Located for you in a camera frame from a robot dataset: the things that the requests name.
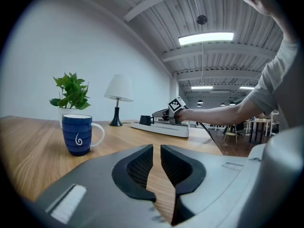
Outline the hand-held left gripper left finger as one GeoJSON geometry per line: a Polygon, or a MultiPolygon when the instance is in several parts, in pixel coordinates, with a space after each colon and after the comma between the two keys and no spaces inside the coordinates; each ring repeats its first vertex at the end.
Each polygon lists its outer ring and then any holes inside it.
{"type": "Polygon", "coordinates": [[[170,228],[147,190],[153,146],[85,161],[36,200],[46,228],[170,228]]]}

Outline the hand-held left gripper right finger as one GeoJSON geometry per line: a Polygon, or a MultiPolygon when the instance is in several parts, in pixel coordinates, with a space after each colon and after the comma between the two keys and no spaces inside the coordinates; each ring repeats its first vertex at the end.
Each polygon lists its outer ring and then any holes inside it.
{"type": "Polygon", "coordinates": [[[241,228],[238,223],[261,165],[261,146],[248,157],[161,146],[161,165],[175,188],[171,224],[185,228],[241,228]]]}

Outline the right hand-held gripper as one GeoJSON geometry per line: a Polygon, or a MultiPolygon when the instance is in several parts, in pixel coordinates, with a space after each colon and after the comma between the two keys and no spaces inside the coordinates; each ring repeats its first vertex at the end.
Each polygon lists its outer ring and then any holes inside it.
{"type": "Polygon", "coordinates": [[[157,111],[152,114],[152,117],[160,117],[164,121],[168,121],[171,125],[179,125],[180,122],[178,120],[177,113],[186,108],[186,103],[180,96],[177,96],[168,103],[168,109],[157,111]]]}

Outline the black ceramic mug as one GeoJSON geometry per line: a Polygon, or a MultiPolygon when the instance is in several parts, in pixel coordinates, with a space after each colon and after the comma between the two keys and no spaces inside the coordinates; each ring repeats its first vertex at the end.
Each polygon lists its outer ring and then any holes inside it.
{"type": "Polygon", "coordinates": [[[139,124],[150,126],[154,124],[154,117],[150,115],[141,115],[139,124]]]}

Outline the blue ceramic mug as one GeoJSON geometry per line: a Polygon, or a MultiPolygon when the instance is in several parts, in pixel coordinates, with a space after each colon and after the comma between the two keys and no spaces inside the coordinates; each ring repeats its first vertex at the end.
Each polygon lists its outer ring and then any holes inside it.
{"type": "Polygon", "coordinates": [[[93,123],[92,116],[82,114],[63,114],[62,131],[65,145],[73,156],[84,156],[90,152],[91,147],[99,145],[105,137],[105,131],[99,124],[93,123]],[[101,131],[97,143],[92,143],[92,128],[101,131]]]}

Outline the person's right forearm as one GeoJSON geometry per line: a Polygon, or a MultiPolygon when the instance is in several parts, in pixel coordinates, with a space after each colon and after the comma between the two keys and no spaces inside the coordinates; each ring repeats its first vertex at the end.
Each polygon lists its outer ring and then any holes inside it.
{"type": "Polygon", "coordinates": [[[262,111],[248,97],[237,105],[217,107],[207,110],[183,109],[176,114],[179,121],[194,121],[212,125],[239,124],[262,111]]]}

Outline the grey rectangular tray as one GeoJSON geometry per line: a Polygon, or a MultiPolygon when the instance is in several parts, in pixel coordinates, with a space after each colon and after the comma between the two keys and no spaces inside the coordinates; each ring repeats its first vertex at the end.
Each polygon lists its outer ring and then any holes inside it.
{"type": "Polygon", "coordinates": [[[190,126],[188,124],[171,125],[170,123],[159,121],[156,121],[151,125],[144,125],[140,124],[139,122],[132,122],[131,127],[152,133],[159,133],[182,138],[188,138],[190,133],[190,126]]]}

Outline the white shade black base lamp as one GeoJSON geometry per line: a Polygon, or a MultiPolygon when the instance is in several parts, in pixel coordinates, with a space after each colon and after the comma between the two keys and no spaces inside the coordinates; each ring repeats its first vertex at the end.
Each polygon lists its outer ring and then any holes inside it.
{"type": "Polygon", "coordinates": [[[130,78],[121,74],[114,75],[105,91],[104,97],[116,101],[114,117],[110,123],[110,126],[122,126],[123,124],[119,119],[119,103],[121,101],[133,101],[132,82],[130,78]]]}

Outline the yellow wooden chair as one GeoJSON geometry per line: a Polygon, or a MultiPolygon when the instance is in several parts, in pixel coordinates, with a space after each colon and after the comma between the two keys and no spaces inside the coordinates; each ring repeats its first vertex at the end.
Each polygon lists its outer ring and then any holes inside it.
{"type": "Polygon", "coordinates": [[[228,125],[228,126],[227,126],[227,130],[226,130],[226,132],[225,132],[225,136],[224,136],[224,140],[223,140],[223,141],[225,141],[226,138],[227,138],[228,136],[234,136],[234,137],[235,137],[236,143],[238,142],[237,127],[236,127],[235,124],[232,124],[232,125],[228,125]]]}

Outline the white background desk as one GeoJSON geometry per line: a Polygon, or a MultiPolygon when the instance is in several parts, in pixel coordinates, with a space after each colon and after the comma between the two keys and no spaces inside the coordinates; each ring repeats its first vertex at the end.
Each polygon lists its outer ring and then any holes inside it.
{"type": "Polygon", "coordinates": [[[252,119],[246,121],[245,133],[252,144],[261,144],[263,139],[270,137],[273,122],[270,119],[252,119]]]}

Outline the rectangular ceiling light panel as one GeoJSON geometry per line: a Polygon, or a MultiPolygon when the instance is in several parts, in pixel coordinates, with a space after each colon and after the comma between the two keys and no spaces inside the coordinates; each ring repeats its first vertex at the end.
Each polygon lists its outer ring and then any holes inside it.
{"type": "Polygon", "coordinates": [[[210,32],[210,33],[199,33],[194,35],[188,35],[178,38],[181,46],[188,44],[195,44],[200,42],[209,41],[232,41],[234,37],[233,32],[210,32]]]}

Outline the green plant in white pot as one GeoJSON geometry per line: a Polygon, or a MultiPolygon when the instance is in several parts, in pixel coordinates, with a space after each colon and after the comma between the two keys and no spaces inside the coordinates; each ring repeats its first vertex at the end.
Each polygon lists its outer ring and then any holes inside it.
{"type": "Polygon", "coordinates": [[[53,79],[61,92],[59,92],[59,98],[52,98],[49,102],[58,109],[58,121],[62,128],[62,115],[79,114],[81,110],[91,106],[88,103],[90,97],[87,96],[89,83],[85,85],[85,80],[78,78],[77,73],[64,73],[63,77],[53,77],[53,79]]]}

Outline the person's grey shirt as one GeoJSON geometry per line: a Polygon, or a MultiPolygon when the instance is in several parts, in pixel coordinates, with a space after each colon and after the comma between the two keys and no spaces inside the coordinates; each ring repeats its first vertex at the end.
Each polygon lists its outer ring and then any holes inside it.
{"type": "Polygon", "coordinates": [[[265,115],[272,111],[279,111],[279,131],[289,128],[284,113],[278,100],[275,99],[274,91],[282,83],[286,72],[291,67],[300,46],[299,40],[282,40],[280,49],[275,58],[266,64],[256,87],[249,93],[250,100],[259,107],[265,115]]]}

